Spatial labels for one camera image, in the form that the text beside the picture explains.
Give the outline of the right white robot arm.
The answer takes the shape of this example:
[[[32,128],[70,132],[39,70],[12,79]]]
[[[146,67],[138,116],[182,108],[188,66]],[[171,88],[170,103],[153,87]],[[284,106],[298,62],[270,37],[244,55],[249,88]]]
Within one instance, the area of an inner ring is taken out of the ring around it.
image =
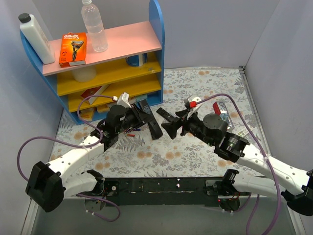
[[[231,195],[235,192],[251,192],[266,197],[282,199],[293,211],[313,214],[313,173],[285,164],[272,156],[264,157],[248,140],[227,131],[227,122],[217,114],[208,114],[203,120],[197,113],[178,111],[172,116],[162,108],[157,113],[166,119],[161,126],[171,139],[192,134],[202,142],[214,147],[214,153],[226,161],[249,167],[260,177],[248,176],[234,169],[226,171],[220,181],[208,186],[210,193]]]

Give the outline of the large black remote control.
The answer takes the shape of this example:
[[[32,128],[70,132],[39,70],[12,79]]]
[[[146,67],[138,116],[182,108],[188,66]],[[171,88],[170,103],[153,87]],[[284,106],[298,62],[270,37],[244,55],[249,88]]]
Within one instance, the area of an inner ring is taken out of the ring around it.
[[[147,100],[141,100],[138,102],[140,108],[146,112],[147,114],[149,114],[152,119],[148,122],[148,126],[149,126],[149,130],[151,133],[151,137],[153,140],[158,140],[159,138],[161,138],[163,136],[163,132],[147,102]]]

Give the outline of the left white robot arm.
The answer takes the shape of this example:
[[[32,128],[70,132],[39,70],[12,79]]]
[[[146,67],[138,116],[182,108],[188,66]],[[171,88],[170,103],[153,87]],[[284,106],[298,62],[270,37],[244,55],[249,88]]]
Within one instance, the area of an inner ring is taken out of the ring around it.
[[[45,212],[56,209],[63,199],[79,193],[101,195],[104,177],[95,170],[87,170],[77,178],[69,177],[92,158],[104,153],[117,141],[119,134],[137,129],[154,119],[146,100],[125,108],[113,105],[85,140],[63,156],[48,163],[38,162],[31,171],[25,192]]]

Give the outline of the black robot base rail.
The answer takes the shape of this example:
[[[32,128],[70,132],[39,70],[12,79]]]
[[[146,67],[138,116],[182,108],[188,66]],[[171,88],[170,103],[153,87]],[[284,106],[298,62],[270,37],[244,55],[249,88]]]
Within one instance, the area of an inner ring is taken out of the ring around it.
[[[84,195],[104,198],[119,206],[204,205],[235,211],[240,196],[222,186],[222,177],[106,178]]]

